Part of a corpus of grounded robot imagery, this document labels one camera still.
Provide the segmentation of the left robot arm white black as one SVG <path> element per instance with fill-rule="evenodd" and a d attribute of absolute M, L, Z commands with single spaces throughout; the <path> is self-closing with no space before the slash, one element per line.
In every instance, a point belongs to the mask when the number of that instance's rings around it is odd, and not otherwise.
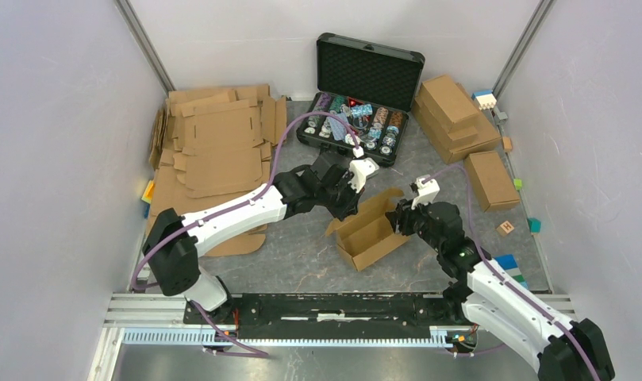
<path fill-rule="evenodd" d="M 180 215 L 160 212 L 143 245 L 144 259 L 167 297 L 196 302 L 214 323 L 233 315 L 226 286 L 198 262 L 224 242 L 258 228 L 322 206 L 340 221 L 357 214 L 369 177 L 379 169 L 371 158 L 346 160 L 326 152 L 274 176 L 270 183 L 218 206 Z"/>

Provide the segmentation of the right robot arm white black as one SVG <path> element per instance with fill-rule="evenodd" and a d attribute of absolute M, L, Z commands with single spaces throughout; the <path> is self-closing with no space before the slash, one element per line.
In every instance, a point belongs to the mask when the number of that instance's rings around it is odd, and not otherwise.
<path fill-rule="evenodd" d="M 523 287 L 463 229 L 459 208 L 448 202 L 415 206 L 402 199 L 386 213 L 393 231 L 417 236 L 455 279 L 442 311 L 453 324 L 466 320 L 492 333 L 540 380 L 612 380 L 614 366 L 602 330 L 576 321 Z"/>

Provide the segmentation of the small folded cardboard box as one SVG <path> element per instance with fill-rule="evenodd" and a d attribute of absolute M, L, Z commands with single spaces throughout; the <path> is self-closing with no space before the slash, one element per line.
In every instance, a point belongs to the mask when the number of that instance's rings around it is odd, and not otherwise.
<path fill-rule="evenodd" d="M 496 151 L 471 153 L 463 165 L 483 212 L 511 210 L 521 202 L 513 179 Z"/>

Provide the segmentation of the large folded cardboard box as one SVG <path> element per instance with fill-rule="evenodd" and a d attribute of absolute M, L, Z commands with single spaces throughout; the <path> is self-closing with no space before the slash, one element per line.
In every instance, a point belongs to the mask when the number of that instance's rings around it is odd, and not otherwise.
<path fill-rule="evenodd" d="M 455 83 L 455 86 L 458 87 L 458 90 L 454 90 L 452 94 L 464 95 L 467 98 L 466 103 L 478 111 L 472 125 L 455 131 L 444 127 L 429 107 L 432 102 L 424 100 L 426 95 L 424 84 L 421 84 L 412 108 L 412 114 L 421 130 L 446 164 L 463 160 L 471 153 L 494 150 L 501 140 L 498 130 L 485 114 L 472 103 L 463 86 L 460 83 Z"/>

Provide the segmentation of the wooden letter H block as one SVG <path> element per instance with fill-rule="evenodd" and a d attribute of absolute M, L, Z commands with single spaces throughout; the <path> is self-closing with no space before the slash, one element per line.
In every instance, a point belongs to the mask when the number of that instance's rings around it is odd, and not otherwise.
<path fill-rule="evenodd" d="M 515 230 L 514 225 L 510 221 L 502 222 L 497 228 L 496 231 L 501 237 L 506 237 Z"/>

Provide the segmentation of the black poker chip case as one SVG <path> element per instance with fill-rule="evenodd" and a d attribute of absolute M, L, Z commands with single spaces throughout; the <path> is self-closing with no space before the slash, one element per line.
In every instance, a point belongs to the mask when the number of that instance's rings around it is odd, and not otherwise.
<path fill-rule="evenodd" d="M 334 33 L 321 34 L 316 46 L 318 92 L 298 140 L 344 156 L 358 140 L 379 166 L 393 166 L 424 55 Z"/>

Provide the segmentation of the blue green white block stack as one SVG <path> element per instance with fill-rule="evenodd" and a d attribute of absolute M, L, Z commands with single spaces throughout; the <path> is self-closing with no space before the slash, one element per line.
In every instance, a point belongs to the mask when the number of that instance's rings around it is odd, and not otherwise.
<path fill-rule="evenodd" d="M 529 286 L 526 283 L 525 278 L 520 268 L 518 267 L 517 261 L 513 255 L 508 254 L 503 256 L 495 256 L 494 259 L 502 269 L 502 273 L 505 276 L 509 276 L 517 283 L 519 283 L 523 288 L 528 290 Z"/>

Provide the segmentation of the small wooden cube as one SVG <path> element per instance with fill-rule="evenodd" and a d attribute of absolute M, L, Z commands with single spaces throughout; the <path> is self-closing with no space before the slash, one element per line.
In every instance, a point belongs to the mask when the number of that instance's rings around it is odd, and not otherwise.
<path fill-rule="evenodd" d="M 502 138 L 502 147 L 503 151 L 505 153 L 509 153 L 513 151 L 513 142 L 510 137 L 503 137 Z"/>

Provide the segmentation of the teal cube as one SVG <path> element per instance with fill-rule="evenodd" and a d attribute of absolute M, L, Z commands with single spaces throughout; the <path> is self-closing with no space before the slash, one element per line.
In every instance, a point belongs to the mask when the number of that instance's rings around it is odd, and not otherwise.
<path fill-rule="evenodd" d="M 536 217 L 528 217 L 527 222 L 528 222 L 528 227 L 531 234 L 540 233 L 541 226 L 542 226 L 540 219 Z"/>

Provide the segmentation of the stack of flat cardboard sheets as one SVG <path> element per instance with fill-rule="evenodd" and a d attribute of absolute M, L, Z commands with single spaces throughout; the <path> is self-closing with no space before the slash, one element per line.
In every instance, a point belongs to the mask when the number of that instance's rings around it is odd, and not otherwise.
<path fill-rule="evenodd" d="M 146 229 L 164 210 L 206 210 L 267 183 L 286 125 L 286 99 L 267 84 L 169 92 L 152 131 Z"/>

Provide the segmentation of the grey small block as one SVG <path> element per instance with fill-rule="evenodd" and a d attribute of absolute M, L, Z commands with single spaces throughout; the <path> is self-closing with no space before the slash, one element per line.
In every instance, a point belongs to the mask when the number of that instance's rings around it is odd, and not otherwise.
<path fill-rule="evenodd" d="M 508 120 L 508 115 L 506 112 L 498 111 L 494 114 L 494 121 L 498 125 L 504 124 Z"/>

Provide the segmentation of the blue white toy block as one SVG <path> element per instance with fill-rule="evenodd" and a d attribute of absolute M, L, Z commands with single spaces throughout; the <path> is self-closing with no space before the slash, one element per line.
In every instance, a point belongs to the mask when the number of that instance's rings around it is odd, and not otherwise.
<path fill-rule="evenodd" d="M 479 110 L 492 110 L 498 100 L 492 90 L 479 90 L 471 95 L 471 99 Z"/>

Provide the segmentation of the orange yellow block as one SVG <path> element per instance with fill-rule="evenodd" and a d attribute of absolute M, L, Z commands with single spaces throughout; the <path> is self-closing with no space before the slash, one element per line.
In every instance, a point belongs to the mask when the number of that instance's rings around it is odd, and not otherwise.
<path fill-rule="evenodd" d="M 140 200 L 150 204 L 152 202 L 152 197 L 155 190 L 155 183 L 153 180 L 149 180 L 146 187 L 144 188 Z"/>

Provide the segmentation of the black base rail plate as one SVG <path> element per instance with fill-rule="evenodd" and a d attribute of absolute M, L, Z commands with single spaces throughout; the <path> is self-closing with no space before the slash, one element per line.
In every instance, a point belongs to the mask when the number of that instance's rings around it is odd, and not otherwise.
<path fill-rule="evenodd" d="M 432 327 L 472 324 L 441 294 L 257 294 L 232 297 L 210 315 L 240 339 L 423 339 Z"/>

